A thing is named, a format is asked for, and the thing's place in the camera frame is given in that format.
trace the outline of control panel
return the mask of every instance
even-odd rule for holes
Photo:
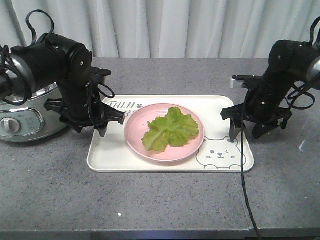
[[[39,132],[43,125],[44,119],[35,108],[0,110],[0,136],[28,136]]]

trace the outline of table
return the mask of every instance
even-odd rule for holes
[[[240,104],[246,90],[230,88],[230,77],[262,75],[268,60],[94,58],[92,66],[111,70],[118,95],[222,95]],[[246,186],[265,237],[320,236],[320,95],[311,93],[315,105],[293,110],[286,130],[254,140],[246,123],[255,158]],[[97,173],[86,163],[93,131],[0,141],[0,239],[255,237],[239,173]]]

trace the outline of cartoon bear drawing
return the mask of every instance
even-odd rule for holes
[[[204,169],[239,170],[241,164],[240,144],[237,139],[232,143],[229,136],[224,139],[209,139],[205,136],[195,157]],[[243,165],[246,162],[247,158],[243,155]]]

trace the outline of white curtain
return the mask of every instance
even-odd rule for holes
[[[0,44],[27,46],[25,18],[104,58],[268,58],[277,40],[308,41],[320,0],[0,0]],[[30,18],[38,36],[46,16]]]

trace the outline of white speck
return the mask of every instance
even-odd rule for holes
[[[301,132],[305,129],[308,122],[309,122],[309,118],[305,121],[304,125],[302,126]]]
[[[306,140],[303,140],[302,143],[301,143],[301,145],[300,145],[300,147],[299,147],[299,150],[300,150],[302,153],[304,152],[303,147],[304,147],[305,143],[306,143]]]

